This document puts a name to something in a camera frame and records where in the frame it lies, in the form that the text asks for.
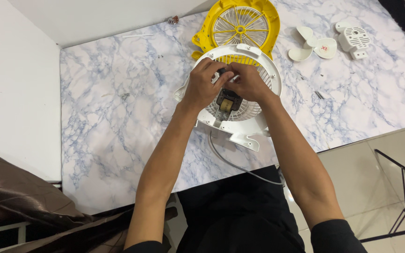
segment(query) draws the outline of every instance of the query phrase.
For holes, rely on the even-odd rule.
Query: grey cable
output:
[[[217,151],[217,149],[215,148],[215,146],[213,145],[213,142],[212,142],[212,130],[210,131],[209,139],[210,139],[210,144],[212,144],[213,150],[217,153],[217,155],[218,155],[225,163],[227,163],[227,164],[231,165],[232,167],[235,167],[235,168],[237,168],[237,169],[239,169],[239,170],[243,170],[244,172],[247,172],[247,173],[249,173],[249,174],[251,174],[251,175],[253,175],[253,176],[255,176],[255,177],[258,177],[258,178],[262,179],[263,181],[266,181],[266,182],[269,182],[269,183],[272,183],[272,184],[275,184],[275,185],[281,185],[281,186],[284,185],[283,183],[276,183],[276,182],[270,181],[270,180],[268,180],[268,179],[265,179],[265,178],[263,178],[263,177],[261,177],[261,176],[258,176],[258,175],[252,173],[252,172],[249,171],[249,170],[245,170],[245,169],[243,169],[242,167],[239,167],[239,166],[237,166],[237,165],[235,165],[235,164],[229,162],[229,161],[226,160],[224,157],[222,157],[222,156],[220,155],[220,153]]]

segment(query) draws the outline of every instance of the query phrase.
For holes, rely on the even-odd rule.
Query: marble table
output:
[[[272,0],[281,29],[273,59],[283,81],[285,109],[316,152],[405,127],[405,34],[377,0],[285,2]],[[79,210],[94,214],[135,201],[140,174],[170,122],[195,61],[191,42],[206,13],[62,49],[62,177],[64,193]],[[337,38],[333,25],[362,26],[371,39],[368,58],[352,61],[339,47],[324,60],[288,58],[301,47],[296,26],[318,38]],[[149,37],[122,35],[152,33]],[[325,100],[320,100],[315,91]],[[241,171],[219,159],[199,124],[190,136],[173,191]],[[257,136],[260,151],[219,135],[214,143],[229,161],[254,170],[278,163],[271,140]]]

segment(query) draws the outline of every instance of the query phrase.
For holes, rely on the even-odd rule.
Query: metal pin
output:
[[[315,91],[315,94],[317,94],[317,96],[318,96],[320,99],[324,99],[323,95],[322,95],[319,91]]]

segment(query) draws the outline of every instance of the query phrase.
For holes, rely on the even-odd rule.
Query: white wall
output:
[[[58,46],[0,0],[0,157],[61,180]]]
[[[217,0],[9,0],[61,47],[207,11]]]

